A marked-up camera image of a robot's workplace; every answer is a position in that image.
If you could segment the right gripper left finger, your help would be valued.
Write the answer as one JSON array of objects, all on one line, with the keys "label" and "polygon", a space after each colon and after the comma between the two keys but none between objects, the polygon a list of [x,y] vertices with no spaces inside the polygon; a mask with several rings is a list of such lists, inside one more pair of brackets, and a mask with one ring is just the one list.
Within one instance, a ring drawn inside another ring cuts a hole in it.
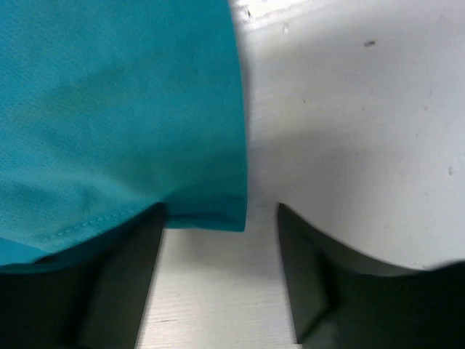
[{"label": "right gripper left finger", "polygon": [[32,263],[1,267],[2,348],[135,348],[166,222],[155,204]]}]

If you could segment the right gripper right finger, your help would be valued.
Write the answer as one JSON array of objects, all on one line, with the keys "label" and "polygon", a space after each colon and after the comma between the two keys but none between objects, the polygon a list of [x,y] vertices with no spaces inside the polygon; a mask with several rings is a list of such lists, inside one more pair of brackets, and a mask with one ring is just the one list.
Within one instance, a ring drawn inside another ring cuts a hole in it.
[{"label": "right gripper right finger", "polygon": [[413,270],[351,249],[284,204],[278,238],[303,348],[462,348],[464,263]]}]

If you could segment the teal t-shirt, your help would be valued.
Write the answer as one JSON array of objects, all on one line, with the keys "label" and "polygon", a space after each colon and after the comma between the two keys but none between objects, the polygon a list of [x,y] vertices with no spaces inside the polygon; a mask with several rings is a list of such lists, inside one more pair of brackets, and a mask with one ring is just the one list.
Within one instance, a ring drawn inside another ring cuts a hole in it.
[{"label": "teal t-shirt", "polygon": [[1,3],[1,263],[163,203],[242,231],[243,86],[226,1]]}]

